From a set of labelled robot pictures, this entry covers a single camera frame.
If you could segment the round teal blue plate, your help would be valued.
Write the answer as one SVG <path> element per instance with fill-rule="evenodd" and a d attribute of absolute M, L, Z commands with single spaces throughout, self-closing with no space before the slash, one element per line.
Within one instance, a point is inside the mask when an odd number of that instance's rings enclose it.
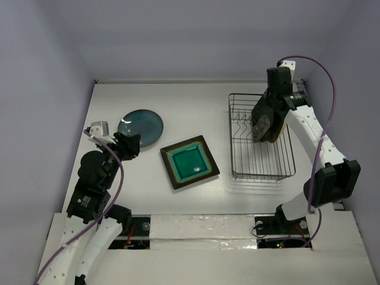
<path fill-rule="evenodd" d="M 140 147 L 156 143 L 164 130 L 162 118 L 152 110 L 138 109 L 125 115 L 118 125 L 118 132 L 132 136 L 140 135 Z"/>

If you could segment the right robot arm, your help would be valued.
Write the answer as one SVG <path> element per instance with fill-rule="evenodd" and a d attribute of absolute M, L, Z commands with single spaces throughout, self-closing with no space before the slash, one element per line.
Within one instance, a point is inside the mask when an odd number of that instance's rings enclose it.
<path fill-rule="evenodd" d="M 265 133 L 261 141 L 274 142 L 288 125 L 312 162 L 311 176 L 301 193 L 276 208 L 273 225 L 281 233 L 321 206 L 351 197 L 361 171 L 359 162 L 347 159 L 325 134 L 309 97 L 293 91 L 294 70 L 294 62 L 267 69 L 268 87 L 263 97 Z"/>

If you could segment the square black floral plate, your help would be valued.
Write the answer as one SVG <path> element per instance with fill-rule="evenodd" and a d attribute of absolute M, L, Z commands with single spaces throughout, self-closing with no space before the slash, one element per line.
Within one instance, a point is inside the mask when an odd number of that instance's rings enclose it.
<path fill-rule="evenodd" d="M 268 139 L 268 132 L 273 125 L 274 111 L 267 102 L 265 92 L 252 110 L 252 136 L 255 143 Z"/>
<path fill-rule="evenodd" d="M 270 128 L 264 135 L 264 141 L 274 143 L 280 136 L 283 129 L 283 119 L 277 112 L 270 115 Z"/>

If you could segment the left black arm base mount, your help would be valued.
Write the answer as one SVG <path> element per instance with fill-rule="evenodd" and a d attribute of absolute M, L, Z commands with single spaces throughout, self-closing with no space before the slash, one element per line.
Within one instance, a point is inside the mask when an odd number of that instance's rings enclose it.
<path fill-rule="evenodd" d="M 128 231 L 122 232 L 108 249 L 149 249 L 151 216 L 132 216 Z"/>

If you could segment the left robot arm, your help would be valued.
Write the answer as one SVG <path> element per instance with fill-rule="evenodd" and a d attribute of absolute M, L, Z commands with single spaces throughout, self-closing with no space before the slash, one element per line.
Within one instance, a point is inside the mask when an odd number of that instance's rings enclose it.
<path fill-rule="evenodd" d="M 35 284 L 88 284 L 115 238 L 133 230 L 131 210 L 115 203 L 122 188 L 114 196 L 108 190 L 116 174 L 125 174 L 122 162 L 139 155 L 140 135 L 116 132 L 108 138 L 90 129 L 84 133 L 99 150 L 86 153 L 80 161 L 59 248 Z"/>

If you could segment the round tan bird plate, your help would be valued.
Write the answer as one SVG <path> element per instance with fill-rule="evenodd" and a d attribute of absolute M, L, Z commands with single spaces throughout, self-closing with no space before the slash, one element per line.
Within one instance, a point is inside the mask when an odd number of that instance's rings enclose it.
<path fill-rule="evenodd" d="M 274 115 L 274 122 L 270 128 L 268 141 L 270 143 L 276 142 L 279 136 L 283 133 L 285 126 L 284 119 L 280 115 Z"/>

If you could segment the square green glazed plate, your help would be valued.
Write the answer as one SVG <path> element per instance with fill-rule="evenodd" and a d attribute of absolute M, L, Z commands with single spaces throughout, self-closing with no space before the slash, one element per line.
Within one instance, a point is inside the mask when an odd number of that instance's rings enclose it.
<path fill-rule="evenodd" d="M 174 190 L 220 174 L 202 135 L 163 147 L 160 155 Z"/>

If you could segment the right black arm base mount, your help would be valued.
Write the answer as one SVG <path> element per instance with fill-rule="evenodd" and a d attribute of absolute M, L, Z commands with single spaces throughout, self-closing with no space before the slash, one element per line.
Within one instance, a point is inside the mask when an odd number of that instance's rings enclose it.
<path fill-rule="evenodd" d="M 302 248 L 310 240 L 305 217 L 280 224 L 275 216 L 255 216 L 251 233 L 258 249 Z"/>

